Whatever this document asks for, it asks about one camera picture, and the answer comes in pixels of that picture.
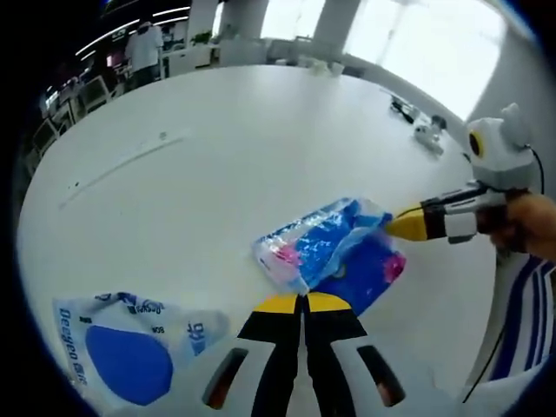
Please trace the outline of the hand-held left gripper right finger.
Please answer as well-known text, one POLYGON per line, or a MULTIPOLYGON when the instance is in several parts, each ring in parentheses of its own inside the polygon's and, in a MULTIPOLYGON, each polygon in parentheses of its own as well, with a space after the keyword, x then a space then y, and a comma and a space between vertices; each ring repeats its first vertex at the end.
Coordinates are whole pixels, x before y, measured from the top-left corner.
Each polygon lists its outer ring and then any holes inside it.
POLYGON ((323 416, 435 416, 422 367, 367 334, 335 295, 305 299, 308 371, 323 416))

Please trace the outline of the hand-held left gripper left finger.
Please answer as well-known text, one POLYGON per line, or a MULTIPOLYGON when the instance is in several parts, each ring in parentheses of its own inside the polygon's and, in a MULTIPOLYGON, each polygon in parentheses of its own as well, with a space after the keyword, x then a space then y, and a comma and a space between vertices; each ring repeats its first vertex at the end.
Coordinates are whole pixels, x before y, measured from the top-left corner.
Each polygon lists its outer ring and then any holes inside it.
POLYGON ((175 377, 174 416, 284 416, 298 370, 303 298, 276 295, 238 335, 206 350, 175 377))

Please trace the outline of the person's right hand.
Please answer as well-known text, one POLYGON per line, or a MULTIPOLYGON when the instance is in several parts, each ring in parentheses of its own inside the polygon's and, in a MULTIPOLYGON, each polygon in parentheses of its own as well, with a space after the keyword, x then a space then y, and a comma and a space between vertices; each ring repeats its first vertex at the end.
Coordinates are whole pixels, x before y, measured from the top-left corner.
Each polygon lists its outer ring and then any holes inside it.
POLYGON ((489 235, 491 243, 555 262, 555 201, 545 195, 525 194, 506 208, 508 223, 489 235))

